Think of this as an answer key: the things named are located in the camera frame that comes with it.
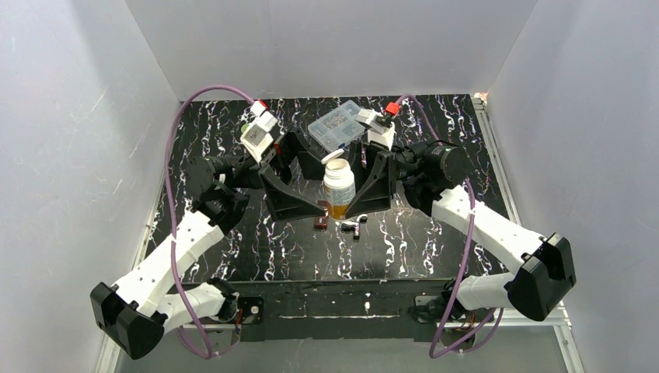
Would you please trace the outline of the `red weekly pill organizer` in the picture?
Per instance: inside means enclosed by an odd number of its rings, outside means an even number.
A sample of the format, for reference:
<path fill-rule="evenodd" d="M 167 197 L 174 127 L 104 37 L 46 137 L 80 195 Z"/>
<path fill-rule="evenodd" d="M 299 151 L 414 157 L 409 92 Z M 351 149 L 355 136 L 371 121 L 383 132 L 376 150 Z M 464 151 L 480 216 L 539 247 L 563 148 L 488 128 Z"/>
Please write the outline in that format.
<path fill-rule="evenodd" d="M 326 200 L 318 200 L 317 204 L 323 209 L 323 215 L 315 217 L 313 228 L 316 231 L 325 231 L 329 221 L 329 204 Z"/>

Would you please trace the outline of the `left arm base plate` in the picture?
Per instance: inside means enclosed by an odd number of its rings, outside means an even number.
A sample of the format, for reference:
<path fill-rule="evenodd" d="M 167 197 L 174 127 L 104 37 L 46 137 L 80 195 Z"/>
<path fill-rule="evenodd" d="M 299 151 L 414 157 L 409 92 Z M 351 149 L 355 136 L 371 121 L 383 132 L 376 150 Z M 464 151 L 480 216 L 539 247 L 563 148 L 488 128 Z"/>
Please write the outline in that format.
<path fill-rule="evenodd" d="M 202 319 L 204 330 L 211 336 L 230 338 L 231 346 L 241 339 L 244 326 L 263 322 L 264 299 L 257 296 L 238 297 L 225 301 L 217 315 Z"/>

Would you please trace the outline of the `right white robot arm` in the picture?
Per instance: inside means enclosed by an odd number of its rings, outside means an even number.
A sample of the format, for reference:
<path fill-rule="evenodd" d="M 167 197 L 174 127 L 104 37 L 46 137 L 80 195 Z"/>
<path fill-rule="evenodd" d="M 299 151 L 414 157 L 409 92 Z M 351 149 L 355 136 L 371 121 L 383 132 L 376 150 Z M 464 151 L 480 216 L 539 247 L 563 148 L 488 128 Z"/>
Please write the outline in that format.
<path fill-rule="evenodd" d="M 470 236 L 504 265 L 504 274 L 469 275 L 446 285 L 443 306 L 451 317 L 504 308 L 540 322 L 576 284 L 568 239 L 558 233 L 543 237 L 469 196 L 464 148 L 446 141 L 391 149 L 355 142 L 347 161 L 357 182 L 347 217 L 390 209 L 401 182 L 409 206 Z"/>

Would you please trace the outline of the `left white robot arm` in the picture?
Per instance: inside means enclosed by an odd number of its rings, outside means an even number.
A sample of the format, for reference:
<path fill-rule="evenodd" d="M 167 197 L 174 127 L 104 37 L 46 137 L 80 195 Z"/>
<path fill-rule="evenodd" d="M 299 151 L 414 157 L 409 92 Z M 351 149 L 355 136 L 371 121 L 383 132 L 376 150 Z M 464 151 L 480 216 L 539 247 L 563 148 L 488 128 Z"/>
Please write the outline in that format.
<path fill-rule="evenodd" d="M 301 131 L 266 136 L 243 156 L 197 156 L 184 175 L 193 200 L 170 235 L 131 272 L 113 284 L 99 283 L 90 295 L 97 326 L 130 358 L 150 353 L 165 334 L 203 318 L 239 325 L 239 293 L 224 280 L 184 289 L 182 274 L 240 222 L 248 189 L 261 189 L 275 221 L 325 215 L 325 209 L 291 188 L 292 162 L 311 180 L 324 176 L 328 156 L 315 152 Z"/>

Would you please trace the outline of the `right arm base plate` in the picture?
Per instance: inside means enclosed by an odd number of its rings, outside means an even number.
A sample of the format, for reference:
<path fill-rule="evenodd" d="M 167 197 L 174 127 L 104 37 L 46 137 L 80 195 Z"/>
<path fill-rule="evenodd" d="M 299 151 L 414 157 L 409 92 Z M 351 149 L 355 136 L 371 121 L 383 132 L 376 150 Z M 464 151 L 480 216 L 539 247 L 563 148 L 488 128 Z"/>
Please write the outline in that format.
<path fill-rule="evenodd" d="M 420 323 L 436 323 L 437 329 L 431 340 L 428 354 L 432 359 L 443 357 L 447 354 L 466 354 L 481 348 L 488 342 L 500 324 L 503 310 L 494 317 L 494 309 L 487 312 L 486 317 L 476 324 L 476 313 L 464 311 L 455 301 L 451 309 L 448 309 L 448 299 L 438 296 L 426 298 L 421 303 L 415 302 L 407 309 L 408 314 Z M 476 341 L 476 334 L 489 321 L 493 321 L 493 327 L 486 337 L 480 342 Z"/>

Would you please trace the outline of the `white pill bottle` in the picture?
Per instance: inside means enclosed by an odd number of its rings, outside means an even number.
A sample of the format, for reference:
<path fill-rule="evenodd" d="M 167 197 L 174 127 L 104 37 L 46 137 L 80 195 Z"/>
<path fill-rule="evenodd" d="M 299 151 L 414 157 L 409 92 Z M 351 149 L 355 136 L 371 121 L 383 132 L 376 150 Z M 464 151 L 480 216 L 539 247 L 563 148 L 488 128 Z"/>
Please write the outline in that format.
<path fill-rule="evenodd" d="M 324 165 L 323 189 L 329 216 L 335 220 L 345 220 L 347 209 L 355 198 L 355 177 L 350 163 L 342 158 L 344 150 L 337 149 L 321 160 Z"/>

